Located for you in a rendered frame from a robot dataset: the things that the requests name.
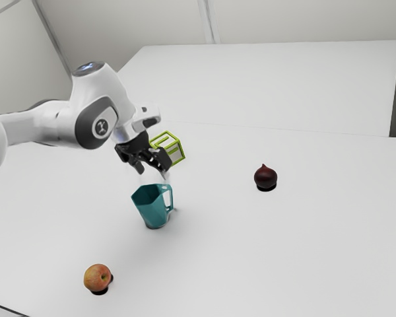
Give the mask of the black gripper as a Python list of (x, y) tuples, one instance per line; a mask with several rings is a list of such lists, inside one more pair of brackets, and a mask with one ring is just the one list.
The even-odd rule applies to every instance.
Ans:
[(115, 146), (115, 151), (122, 162), (132, 166), (139, 175), (145, 171), (143, 163), (155, 168), (162, 179), (168, 181), (172, 166), (172, 160), (162, 148), (153, 148), (149, 143), (149, 135), (146, 131), (141, 132), (136, 138)]

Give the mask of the teal faceted mug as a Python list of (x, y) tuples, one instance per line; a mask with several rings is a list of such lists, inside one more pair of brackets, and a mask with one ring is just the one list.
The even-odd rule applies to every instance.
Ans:
[(163, 227), (174, 210), (173, 192), (169, 184), (142, 185), (131, 199), (150, 229)]

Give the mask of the green and white cube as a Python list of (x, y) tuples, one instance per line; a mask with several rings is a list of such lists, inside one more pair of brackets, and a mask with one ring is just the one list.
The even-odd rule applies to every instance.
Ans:
[(169, 131), (163, 131), (150, 139), (149, 143), (155, 149), (162, 147), (172, 160), (172, 166), (185, 159), (185, 153), (180, 139)]

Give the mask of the dark red onion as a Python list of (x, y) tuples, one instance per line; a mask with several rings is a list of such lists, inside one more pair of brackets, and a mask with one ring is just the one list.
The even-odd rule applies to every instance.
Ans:
[(260, 191), (269, 191), (276, 187), (278, 175), (275, 170), (262, 164), (253, 176), (255, 185)]

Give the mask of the red yellow apple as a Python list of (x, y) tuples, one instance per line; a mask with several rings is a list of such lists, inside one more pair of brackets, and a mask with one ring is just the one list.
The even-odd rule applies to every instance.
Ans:
[(113, 275), (104, 264), (93, 264), (84, 273), (84, 286), (91, 292), (102, 292), (113, 281)]

